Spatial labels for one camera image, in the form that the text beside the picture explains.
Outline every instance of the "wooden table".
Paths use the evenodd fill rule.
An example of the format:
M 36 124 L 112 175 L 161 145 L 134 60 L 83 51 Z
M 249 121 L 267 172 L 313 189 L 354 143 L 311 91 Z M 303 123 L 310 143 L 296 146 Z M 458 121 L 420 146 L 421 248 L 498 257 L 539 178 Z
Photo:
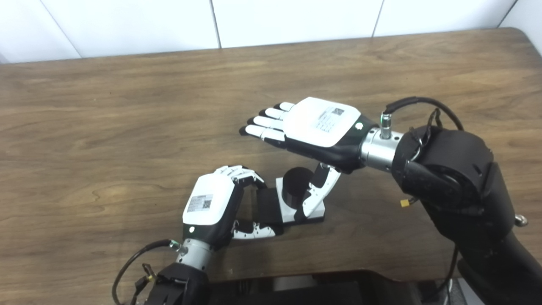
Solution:
M 378 119 L 407 96 L 448 104 L 500 162 L 515 229 L 542 262 L 542 60 L 514 29 L 122 56 L 0 66 L 0 300 L 110 304 L 126 259 L 181 237 L 196 182 L 241 163 L 273 184 L 308 160 L 238 130 L 260 110 L 307 96 Z M 425 124 L 431 108 L 401 110 L 394 129 Z M 452 128 L 449 121 L 445 126 Z M 232 242 L 212 281 L 368 269 L 397 280 L 442 278 L 452 244 L 391 176 L 343 176 L 324 223 L 282 237 Z M 120 287 L 174 253 L 149 253 Z

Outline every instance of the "barcode label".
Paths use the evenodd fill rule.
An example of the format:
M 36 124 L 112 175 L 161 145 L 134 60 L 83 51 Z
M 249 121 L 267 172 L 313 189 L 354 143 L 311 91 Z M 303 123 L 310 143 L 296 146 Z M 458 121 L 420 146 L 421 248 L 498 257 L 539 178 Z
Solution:
M 344 113 L 343 109 L 328 107 L 317 119 L 314 127 L 324 131 L 330 132 L 333 127 L 340 121 L 340 116 Z
M 211 209 L 212 194 L 199 195 L 190 198 L 187 212 L 204 212 Z

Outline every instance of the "yellow connector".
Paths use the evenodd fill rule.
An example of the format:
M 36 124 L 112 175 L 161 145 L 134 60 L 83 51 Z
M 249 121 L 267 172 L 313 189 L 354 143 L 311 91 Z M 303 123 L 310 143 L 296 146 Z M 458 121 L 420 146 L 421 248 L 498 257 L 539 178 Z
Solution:
M 401 207 L 408 207 L 410 206 L 410 201 L 408 199 L 401 200 Z

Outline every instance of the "metal bolt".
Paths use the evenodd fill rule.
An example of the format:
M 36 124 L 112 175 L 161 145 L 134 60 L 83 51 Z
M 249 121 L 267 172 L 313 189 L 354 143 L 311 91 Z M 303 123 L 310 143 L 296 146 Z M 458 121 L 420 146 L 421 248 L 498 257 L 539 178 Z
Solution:
M 527 218 L 525 216 L 520 215 L 520 214 L 516 214 L 514 224 L 517 227 L 524 227 L 524 226 L 529 224 L 529 221 L 527 220 Z

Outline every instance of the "white wall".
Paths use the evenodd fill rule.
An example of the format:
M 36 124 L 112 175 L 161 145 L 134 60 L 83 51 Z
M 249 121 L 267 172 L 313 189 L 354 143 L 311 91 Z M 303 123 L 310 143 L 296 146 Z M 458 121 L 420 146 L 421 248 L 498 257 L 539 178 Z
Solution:
M 501 27 L 522 30 L 542 54 L 542 0 L 518 0 Z
M 514 1 L 0 0 L 0 62 L 495 28 Z M 503 22 L 539 49 L 541 5 Z
M 0 62 L 81 58 L 39 0 L 0 1 Z
M 222 47 L 371 37 L 382 0 L 213 0 Z
M 207 0 L 42 0 L 82 57 L 217 48 Z
M 375 36 L 496 28 L 515 0 L 385 0 Z

